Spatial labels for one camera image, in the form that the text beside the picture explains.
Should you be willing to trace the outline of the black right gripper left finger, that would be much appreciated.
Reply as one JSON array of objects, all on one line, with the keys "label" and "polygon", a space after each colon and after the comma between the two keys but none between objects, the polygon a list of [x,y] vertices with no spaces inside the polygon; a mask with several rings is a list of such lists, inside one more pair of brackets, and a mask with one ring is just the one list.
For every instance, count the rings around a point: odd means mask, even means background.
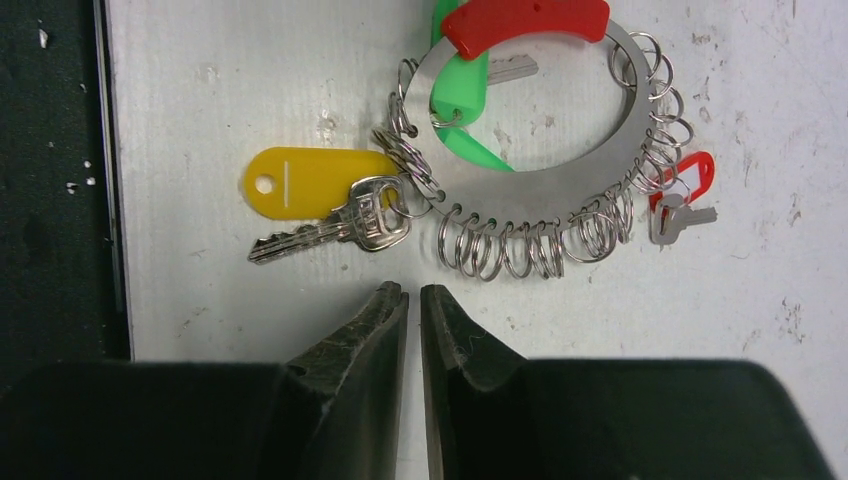
[{"label": "black right gripper left finger", "polygon": [[408,295],[383,283],[283,363],[40,368],[1,401],[5,479],[392,479]]}]

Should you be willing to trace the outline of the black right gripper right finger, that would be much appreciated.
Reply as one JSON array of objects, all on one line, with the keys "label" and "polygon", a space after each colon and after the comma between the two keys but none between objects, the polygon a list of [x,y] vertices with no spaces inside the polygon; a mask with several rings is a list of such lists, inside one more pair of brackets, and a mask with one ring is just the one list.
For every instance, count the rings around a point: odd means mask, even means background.
[{"label": "black right gripper right finger", "polygon": [[528,359],[425,286],[434,479],[829,479],[793,401],[736,360]]}]

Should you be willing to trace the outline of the metal keyring with red grip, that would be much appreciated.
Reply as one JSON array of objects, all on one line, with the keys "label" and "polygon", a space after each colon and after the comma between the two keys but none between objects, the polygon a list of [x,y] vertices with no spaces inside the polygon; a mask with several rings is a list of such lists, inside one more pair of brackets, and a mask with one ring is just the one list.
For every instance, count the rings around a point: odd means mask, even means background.
[{"label": "metal keyring with red grip", "polygon": [[[463,277],[559,278],[631,237],[634,199],[664,190],[694,139],[675,67],[650,5],[636,1],[452,1],[432,42],[398,64],[388,120],[374,140],[404,182],[407,217],[437,222],[438,261]],[[513,172],[451,152],[431,93],[454,56],[527,54],[539,71],[488,87],[459,127]]]}]

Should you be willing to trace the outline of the key with yellow tag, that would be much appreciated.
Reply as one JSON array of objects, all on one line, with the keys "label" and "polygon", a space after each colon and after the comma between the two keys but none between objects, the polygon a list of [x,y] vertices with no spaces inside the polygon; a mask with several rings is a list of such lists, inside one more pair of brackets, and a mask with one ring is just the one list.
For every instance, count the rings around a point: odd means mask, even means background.
[{"label": "key with yellow tag", "polygon": [[335,242],[378,252],[411,232],[404,182],[394,162],[376,151],[272,147],[247,165],[242,189],[260,215],[302,222],[256,239],[248,254],[254,264]]}]

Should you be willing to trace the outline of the key with red tag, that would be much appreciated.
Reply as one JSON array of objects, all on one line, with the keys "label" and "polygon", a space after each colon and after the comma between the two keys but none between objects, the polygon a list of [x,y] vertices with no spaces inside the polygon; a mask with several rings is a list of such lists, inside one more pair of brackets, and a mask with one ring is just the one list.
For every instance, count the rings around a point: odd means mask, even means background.
[{"label": "key with red tag", "polygon": [[650,196],[650,240],[655,245],[674,244],[688,227],[713,223],[718,214],[714,207],[693,209],[692,203],[713,185],[715,160],[706,151],[695,152],[683,159],[677,173],[667,170],[661,176],[664,190]]}]

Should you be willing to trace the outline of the key with green tag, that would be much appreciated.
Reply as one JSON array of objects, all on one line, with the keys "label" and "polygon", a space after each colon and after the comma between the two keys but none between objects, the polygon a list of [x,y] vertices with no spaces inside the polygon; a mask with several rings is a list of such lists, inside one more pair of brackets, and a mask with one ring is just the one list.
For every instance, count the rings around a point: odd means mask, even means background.
[{"label": "key with green tag", "polygon": [[464,127],[475,122],[485,109],[489,86],[533,76],[538,71],[538,64],[527,54],[490,60],[484,53],[472,61],[452,57],[432,89],[433,125]]},{"label": "key with green tag", "polygon": [[441,128],[436,130],[436,134],[451,152],[471,164],[490,170],[513,172],[510,165],[462,128]]}]

